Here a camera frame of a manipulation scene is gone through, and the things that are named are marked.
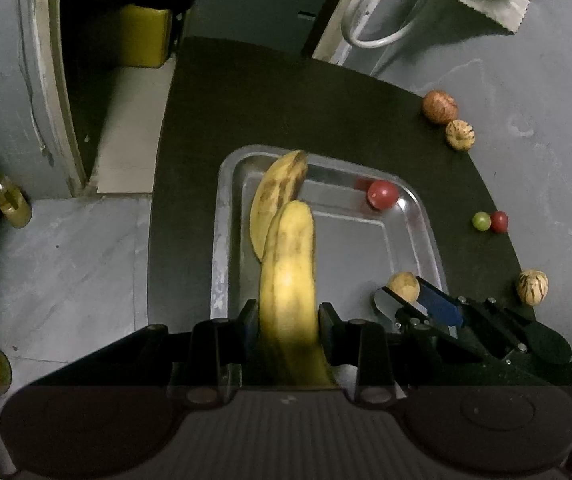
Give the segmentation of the tan round longan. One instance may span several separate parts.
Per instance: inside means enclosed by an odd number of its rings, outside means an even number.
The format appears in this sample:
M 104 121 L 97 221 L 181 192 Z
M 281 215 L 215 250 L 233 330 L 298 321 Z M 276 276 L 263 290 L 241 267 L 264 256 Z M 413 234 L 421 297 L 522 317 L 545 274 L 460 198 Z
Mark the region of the tan round longan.
M 387 287 L 409 304 L 414 304 L 420 296 L 420 283 L 412 272 L 398 272 L 393 274 Z

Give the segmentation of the striped pepino melon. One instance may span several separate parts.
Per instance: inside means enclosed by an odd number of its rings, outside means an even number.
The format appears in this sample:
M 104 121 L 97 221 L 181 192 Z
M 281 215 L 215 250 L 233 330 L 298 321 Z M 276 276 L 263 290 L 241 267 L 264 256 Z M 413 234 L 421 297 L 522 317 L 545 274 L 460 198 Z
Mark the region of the striped pepino melon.
M 540 304 L 548 296 L 549 288 L 548 276 L 540 270 L 522 271 L 516 282 L 518 296 L 528 307 Z
M 446 140 L 454 150 L 468 152 L 476 142 L 476 133 L 468 122 L 454 119 L 446 125 Z

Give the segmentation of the yellow banana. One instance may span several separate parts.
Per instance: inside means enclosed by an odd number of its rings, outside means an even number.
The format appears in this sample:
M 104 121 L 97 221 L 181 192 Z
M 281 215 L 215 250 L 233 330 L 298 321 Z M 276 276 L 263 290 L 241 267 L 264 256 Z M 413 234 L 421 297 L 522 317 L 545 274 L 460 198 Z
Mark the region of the yellow banana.
M 318 336 L 315 227 L 301 200 L 273 218 L 261 260 L 259 322 L 262 342 L 297 386 L 334 384 Z

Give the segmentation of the green grape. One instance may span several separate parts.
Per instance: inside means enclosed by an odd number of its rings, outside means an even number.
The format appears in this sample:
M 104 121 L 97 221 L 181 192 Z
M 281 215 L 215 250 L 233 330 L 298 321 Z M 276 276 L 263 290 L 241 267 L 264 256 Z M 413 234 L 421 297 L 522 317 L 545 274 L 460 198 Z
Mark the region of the green grape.
M 490 214 L 485 211 L 478 211 L 472 216 L 472 226 L 479 232 L 486 232 L 492 226 Z

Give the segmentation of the red cherry tomato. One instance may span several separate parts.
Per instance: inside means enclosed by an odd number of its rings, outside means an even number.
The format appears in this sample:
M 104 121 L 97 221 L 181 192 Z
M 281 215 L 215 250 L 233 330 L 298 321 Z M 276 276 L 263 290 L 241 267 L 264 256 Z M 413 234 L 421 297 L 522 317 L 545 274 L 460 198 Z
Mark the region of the red cherry tomato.
M 399 199 L 397 185 L 385 180 L 375 180 L 367 189 L 366 199 L 376 210 L 390 209 Z
M 505 211 L 497 210 L 490 214 L 491 229 L 498 234 L 504 234 L 508 230 L 508 215 Z

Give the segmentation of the dark spotted banana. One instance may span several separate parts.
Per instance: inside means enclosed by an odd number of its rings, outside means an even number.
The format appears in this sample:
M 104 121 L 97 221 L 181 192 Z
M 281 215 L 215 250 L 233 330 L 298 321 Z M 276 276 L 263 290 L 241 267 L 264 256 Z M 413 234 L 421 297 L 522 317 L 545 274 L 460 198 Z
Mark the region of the dark spotted banana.
M 259 260 L 262 260 L 266 236 L 274 216 L 298 196 L 307 171 L 307 154 L 298 150 L 280 156 L 263 175 L 254 193 L 249 216 L 251 245 Z

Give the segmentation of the silver metal tray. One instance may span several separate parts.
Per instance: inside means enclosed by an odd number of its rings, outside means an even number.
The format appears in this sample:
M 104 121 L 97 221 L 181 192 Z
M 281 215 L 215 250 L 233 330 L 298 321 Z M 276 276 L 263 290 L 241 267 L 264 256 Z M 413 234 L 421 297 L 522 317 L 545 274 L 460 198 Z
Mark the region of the silver metal tray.
M 219 171 L 212 251 L 210 315 L 235 318 L 259 293 L 260 262 L 249 237 L 249 213 L 266 170 L 281 148 L 248 145 L 231 152 Z M 397 185 L 399 199 L 376 210 L 366 199 L 375 180 Z M 429 216 L 411 185 L 394 174 L 311 154 L 300 188 L 315 224 L 315 288 L 319 302 L 341 318 L 375 321 L 372 299 L 391 275 L 410 271 L 446 290 Z

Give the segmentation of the oil bottle on floor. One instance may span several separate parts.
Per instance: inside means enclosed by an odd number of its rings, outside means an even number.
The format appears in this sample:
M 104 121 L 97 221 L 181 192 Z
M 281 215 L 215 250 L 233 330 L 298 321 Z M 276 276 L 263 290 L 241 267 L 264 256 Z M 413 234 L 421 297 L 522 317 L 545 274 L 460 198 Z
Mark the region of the oil bottle on floor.
M 8 222 L 16 229 L 24 228 L 31 220 L 32 209 L 21 189 L 0 173 L 0 209 Z

